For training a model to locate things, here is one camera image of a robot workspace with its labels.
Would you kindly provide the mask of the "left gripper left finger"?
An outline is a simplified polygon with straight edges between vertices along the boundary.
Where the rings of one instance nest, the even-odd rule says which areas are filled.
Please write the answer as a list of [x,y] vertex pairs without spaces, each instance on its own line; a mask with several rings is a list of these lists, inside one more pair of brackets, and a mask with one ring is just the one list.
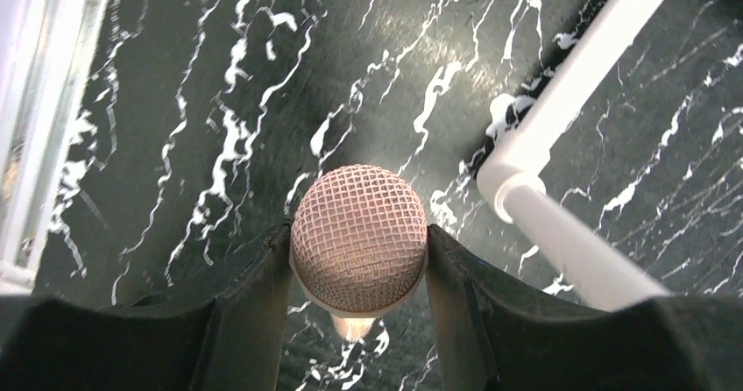
[[288,292],[290,228],[132,305],[54,295],[1,300],[4,390],[273,390]]

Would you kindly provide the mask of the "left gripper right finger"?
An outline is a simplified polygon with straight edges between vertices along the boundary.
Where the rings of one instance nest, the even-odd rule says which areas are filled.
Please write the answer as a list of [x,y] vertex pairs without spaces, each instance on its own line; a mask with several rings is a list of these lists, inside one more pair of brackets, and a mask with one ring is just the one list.
[[739,390],[742,302],[564,301],[428,227],[428,301],[446,390]]

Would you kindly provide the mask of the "pink microphone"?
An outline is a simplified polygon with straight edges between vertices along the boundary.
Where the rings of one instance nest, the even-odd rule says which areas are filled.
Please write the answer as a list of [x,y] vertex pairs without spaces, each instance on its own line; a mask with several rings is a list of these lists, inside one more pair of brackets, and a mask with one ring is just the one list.
[[342,339],[364,338],[424,277],[428,222],[420,197],[382,167],[355,164],[324,174],[295,211],[289,264]]

